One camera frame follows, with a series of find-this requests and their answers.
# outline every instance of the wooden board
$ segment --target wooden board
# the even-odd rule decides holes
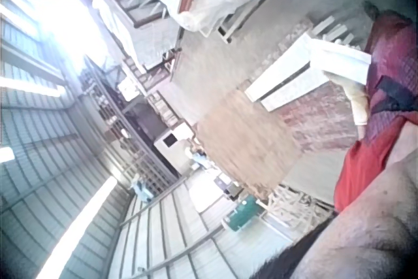
[[[275,91],[272,95],[261,101],[261,104],[268,110],[273,111],[280,108],[310,91],[328,82],[328,78],[320,70],[309,68],[284,87]]]
[[[266,197],[290,171],[301,152],[276,115],[243,92],[230,92],[197,125],[197,138],[210,158],[257,197]]]
[[[310,60],[310,39],[304,33],[295,43],[273,63],[247,90],[246,95],[251,101],[260,99],[263,95],[295,74]]]

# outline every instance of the green machine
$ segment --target green machine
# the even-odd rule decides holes
[[[236,206],[225,218],[222,219],[222,225],[232,231],[240,230],[253,217],[261,214],[264,208],[257,204],[257,199],[248,195]]]

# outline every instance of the red fabric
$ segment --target red fabric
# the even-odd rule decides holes
[[[376,86],[383,75],[418,95],[417,37],[411,22],[394,12],[374,24],[366,52],[372,55],[366,89],[370,108],[386,97]],[[349,206],[385,169],[386,161],[407,121],[418,125],[418,112],[380,112],[370,117],[366,136],[348,151],[334,192],[337,212]]]

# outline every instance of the hand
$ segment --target hand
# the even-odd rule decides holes
[[[365,86],[334,73],[323,71],[323,74],[331,82],[343,87],[347,98],[351,101],[354,124],[366,125],[369,117],[369,104]]]

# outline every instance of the person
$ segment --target person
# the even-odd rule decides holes
[[[375,20],[365,48],[372,55],[366,87],[330,76],[351,100],[361,131],[336,185],[336,212],[251,279],[416,278],[416,28],[396,12],[364,6]]]

